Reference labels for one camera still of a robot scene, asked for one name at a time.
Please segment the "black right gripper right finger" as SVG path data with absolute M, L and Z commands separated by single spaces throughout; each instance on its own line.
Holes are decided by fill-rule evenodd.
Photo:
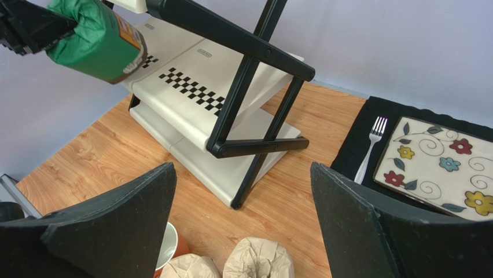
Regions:
M 322 163 L 311 189 L 333 277 L 491 277 L 492 222 L 424 210 Z

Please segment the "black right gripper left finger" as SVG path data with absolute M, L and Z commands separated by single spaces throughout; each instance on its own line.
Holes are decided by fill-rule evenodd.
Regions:
M 163 163 L 42 218 L 1 223 L 2 277 L 153 277 L 177 176 Z

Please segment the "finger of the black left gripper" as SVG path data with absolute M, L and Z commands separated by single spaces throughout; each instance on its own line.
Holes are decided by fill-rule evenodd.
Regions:
M 45 51 L 75 33 L 77 21 L 24 0 L 1 0 L 1 45 L 18 55 Z

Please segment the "green roll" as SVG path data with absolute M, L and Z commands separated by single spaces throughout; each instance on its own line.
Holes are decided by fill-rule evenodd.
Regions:
M 56 64 L 117 84 L 147 60 L 142 34 L 102 1 L 51 1 L 47 8 L 77 22 L 73 35 L 46 50 Z

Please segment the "cream three-tier shelf rack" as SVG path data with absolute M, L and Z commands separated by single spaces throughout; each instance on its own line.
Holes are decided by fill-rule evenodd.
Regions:
M 107 1 L 149 18 L 150 57 L 124 86 L 130 115 L 225 205 L 307 138 L 286 123 L 315 70 L 270 43 L 285 1 L 267 1 L 254 31 L 195 1 Z

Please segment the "orange white mug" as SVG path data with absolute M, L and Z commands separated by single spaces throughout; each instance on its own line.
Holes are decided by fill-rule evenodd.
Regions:
M 187 240 L 177 231 L 172 223 L 167 222 L 162 239 L 159 256 L 154 272 L 154 277 L 159 277 L 164 266 L 173 258 L 189 254 L 190 249 Z

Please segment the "black placemat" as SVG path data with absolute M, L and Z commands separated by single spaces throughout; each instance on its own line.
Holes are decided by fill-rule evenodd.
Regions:
M 443 212 L 437 208 L 416 202 L 409 197 L 384 188 L 382 185 L 374 182 L 373 173 L 377 167 L 380 156 L 391 137 L 392 130 L 397 125 L 400 117 L 408 116 L 448 128 L 457 129 L 491 142 L 492 120 L 487 121 L 485 125 L 478 125 L 465 120 L 455 119 L 447 114 L 437 114 L 429 109 L 419 109 L 417 107 L 399 104 L 383 98 L 370 97 L 359 111 L 335 160 L 332 162 L 331 169 L 346 176 L 350 180 L 354 179 L 370 146 L 369 133 L 378 116 L 388 118 L 388 125 L 382 140 L 373 148 L 367 173 L 362 181 L 362 185 L 372 191 L 381 193 L 402 203 L 409 204 L 419 209 L 443 214 Z

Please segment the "brown wrapped roll front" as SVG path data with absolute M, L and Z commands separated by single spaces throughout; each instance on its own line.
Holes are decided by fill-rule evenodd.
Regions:
M 185 254 L 165 264 L 159 277 L 221 278 L 222 275 L 210 257 Z

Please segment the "brown wrapped roll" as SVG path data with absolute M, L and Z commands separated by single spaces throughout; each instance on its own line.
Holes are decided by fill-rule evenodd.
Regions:
M 221 278 L 222 275 L 210 257 L 185 254 L 165 264 L 159 277 Z
M 287 249 L 278 242 L 246 237 L 235 246 L 223 268 L 223 277 L 295 278 Z

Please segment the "floral square plate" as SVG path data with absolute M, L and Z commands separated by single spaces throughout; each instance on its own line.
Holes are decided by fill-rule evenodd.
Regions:
M 373 180 L 472 221 L 492 219 L 492 141 L 411 117 L 396 124 Z

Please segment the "silver fork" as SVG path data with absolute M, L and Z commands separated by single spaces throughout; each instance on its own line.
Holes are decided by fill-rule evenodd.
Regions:
M 382 117 L 382 116 L 378 116 L 376 121 L 374 122 L 373 127 L 371 128 L 371 131 L 369 134 L 369 140 L 370 140 L 369 149 L 368 149 L 362 163 L 360 164 L 358 171 L 356 172 L 356 175 L 354 178 L 354 181 L 357 184 L 361 184 L 364 177 L 365 177 L 367 167 L 369 164 L 371 152 L 373 150 L 374 145 L 382 139 L 383 133 L 385 131 L 385 127 L 387 125 L 387 121 L 388 121 L 387 118 Z

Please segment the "brown wrapped roll rear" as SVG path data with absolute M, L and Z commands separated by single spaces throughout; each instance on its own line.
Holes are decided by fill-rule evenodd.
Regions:
M 235 246 L 223 268 L 223 277 L 295 278 L 287 249 L 278 242 L 246 237 Z

